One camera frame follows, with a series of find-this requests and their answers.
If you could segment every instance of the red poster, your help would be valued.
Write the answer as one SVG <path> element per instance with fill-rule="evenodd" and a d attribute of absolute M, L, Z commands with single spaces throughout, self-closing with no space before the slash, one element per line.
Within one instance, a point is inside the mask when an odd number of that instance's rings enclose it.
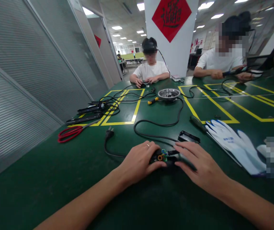
<path fill-rule="evenodd" d="M 190 15 L 186 0 L 161 0 L 152 20 L 171 42 Z"/>
<path fill-rule="evenodd" d="M 98 43 L 98 46 L 99 46 L 99 48 L 100 48 L 100 45 L 101 45 L 101 38 L 99 38 L 98 36 L 96 36 L 95 34 L 94 34 L 94 36 L 95 36 L 95 40 L 96 40 L 96 42 Z"/>

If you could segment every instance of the wire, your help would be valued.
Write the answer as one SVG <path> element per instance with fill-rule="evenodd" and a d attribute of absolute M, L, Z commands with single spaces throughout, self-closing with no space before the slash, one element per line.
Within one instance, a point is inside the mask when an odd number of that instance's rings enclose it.
<path fill-rule="evenodd" d="M 161 126 L 161 127 L 167 127 L 167 126 L 172 126 L 172 125 L 176 125 L 178 122 L 179 122 L 179 117 L 180 117 L 180 114 L 181 114 L 181 111 L 184 107 L 184 102 L 183 100 L 180 98 L 180 97 L 177 97 L 179 100 L 181 100 L 182 102 L 182 106 L 181 108 L 179 109 L 179 112 L 178 112 L 178 119 L 176 120 L 176 122 L 174 123 L 171 123 L 171 124 L 159 124 L 159 123 L 156 123 L 156 122 L 153 122 L 153 121 L 150 121 L 150 120 L 139 120 L 137 121 L 135 124 L 134 124 L 134 132 L 139 135 L 139 136 L 147 136 L 147 137 L 155 137 L 155 138 L 163 138 L 163 139 L 167 139 L 167 140 L 171 140 L 171 141 L 174 141 L 174 142 L 177 142 L 177 140 L 173 139 L 173 138 L 170 138 L 170 137 L 165 137 L 165 136 L 157 136 L 157 135 L 150 135 L 150 134 L 144 134 L 144 133 L 141 133 L 139 131 L 137 131 L 136 127 L 139 123 L 141 122 L 148 122 L 148 123 L 151 123 L 151 124 L 154 124 L 154 125 L 157 125 L 157 126 Z"/>

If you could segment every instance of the chinese calligraphy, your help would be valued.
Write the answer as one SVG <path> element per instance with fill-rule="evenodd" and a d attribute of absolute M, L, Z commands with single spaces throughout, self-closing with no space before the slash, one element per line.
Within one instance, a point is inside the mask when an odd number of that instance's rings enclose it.
<path fill-rule="evenodd" d="M 163 7 L 161 18 L 164 21 L 164 27 L 176 28 L 179 26 L 182 8 L 178 8 L 179 0 L 169 0 L 168 7 Z"/>

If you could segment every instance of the white glove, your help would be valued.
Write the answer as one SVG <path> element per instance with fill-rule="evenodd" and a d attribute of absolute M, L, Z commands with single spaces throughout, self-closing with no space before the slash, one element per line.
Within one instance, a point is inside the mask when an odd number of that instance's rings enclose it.
<path fill-rule="evenodd" d="M 258 158 L 252 142 L 242 131 L 235 131 L 223 121 L 206 122 L 206 129 L 222 147 L 230 151 L 250 175 L 266 171 L 266 165 Z"/>

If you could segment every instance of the electronic component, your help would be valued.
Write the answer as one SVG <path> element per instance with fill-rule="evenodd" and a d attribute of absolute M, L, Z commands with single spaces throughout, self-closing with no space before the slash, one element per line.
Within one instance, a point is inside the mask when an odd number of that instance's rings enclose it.
<path fill-rule="evenodd" d="M 201 140 L 200 138 L 182 130 L 180 133 L 179 133 L 179 141 L 188 141 L 188 142 L 195 142 L 195 143 L 200 143 Z"/>

